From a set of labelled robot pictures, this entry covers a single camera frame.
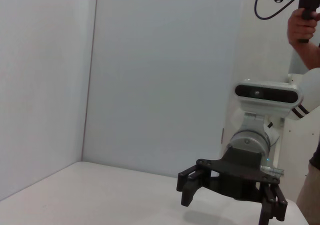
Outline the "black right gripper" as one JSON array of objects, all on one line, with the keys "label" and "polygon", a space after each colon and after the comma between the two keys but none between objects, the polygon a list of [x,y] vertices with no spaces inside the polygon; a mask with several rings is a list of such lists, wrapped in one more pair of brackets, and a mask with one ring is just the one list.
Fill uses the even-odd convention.
[{"label": "black right gripper", "polygon": [[285,220],[288,202],[279,187],[280,180],[261,171],[260,153],[230,147],[221,159],[198,159],[196,165],[180,172],[176,190],[181,205],[188,207],[195,193],[206,188],[240,201],[261,202],[258,225],[276,218]]}]

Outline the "person's bare hand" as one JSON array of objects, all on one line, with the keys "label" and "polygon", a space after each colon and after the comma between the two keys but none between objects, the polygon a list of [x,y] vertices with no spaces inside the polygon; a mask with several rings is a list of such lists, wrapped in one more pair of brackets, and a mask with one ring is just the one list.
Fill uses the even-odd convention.
[{"label": "person's bare hand", "polygon": [[320,20],[320,14],[312,11],[311,19],[302,18],[304,8],[296,9],[287,22],[287,38],[290,45],[295,46],[300,40],[309,40],[314,36],[316,26]]}]

